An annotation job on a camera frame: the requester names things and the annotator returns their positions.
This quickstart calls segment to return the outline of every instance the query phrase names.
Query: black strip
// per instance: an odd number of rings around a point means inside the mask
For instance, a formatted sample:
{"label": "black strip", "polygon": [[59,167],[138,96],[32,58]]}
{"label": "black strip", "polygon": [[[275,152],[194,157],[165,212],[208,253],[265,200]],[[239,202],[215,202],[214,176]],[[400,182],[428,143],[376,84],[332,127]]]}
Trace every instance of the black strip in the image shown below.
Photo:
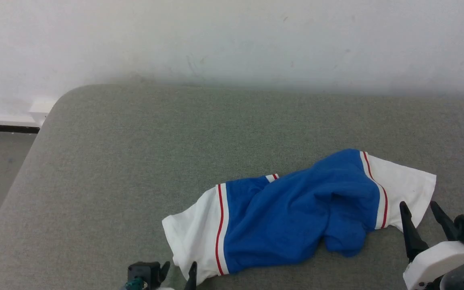
{"label": "black strip", "polygon": [[39,127],[0,125],[0,132],[37,134],[39,130],[40,130]]}

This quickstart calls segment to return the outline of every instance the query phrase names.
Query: blue fabric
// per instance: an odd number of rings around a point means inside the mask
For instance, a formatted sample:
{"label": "blue fabric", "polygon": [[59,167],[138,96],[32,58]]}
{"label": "blue fabric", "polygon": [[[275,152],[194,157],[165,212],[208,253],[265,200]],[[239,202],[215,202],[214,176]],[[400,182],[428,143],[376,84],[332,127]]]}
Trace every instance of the blue fabric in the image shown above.
{"label": "blue fabric", "polygon": [[379,188],[366,176],[359,150],[337,152],[272,183],[263,176],[226,186],[230,273],[302,262],[322,237],[329,251],[350,257],[375,228]]}

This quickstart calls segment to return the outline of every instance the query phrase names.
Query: white wall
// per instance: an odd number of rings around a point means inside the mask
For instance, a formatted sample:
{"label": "white wall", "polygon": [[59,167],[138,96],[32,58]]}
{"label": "white wall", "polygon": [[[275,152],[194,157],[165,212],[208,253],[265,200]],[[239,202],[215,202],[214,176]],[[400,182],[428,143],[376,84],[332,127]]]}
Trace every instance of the white wall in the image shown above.
{"label": "white wall", "polygon": [[0,0],[0,118],[142,79],[464,95],[464,0]]}

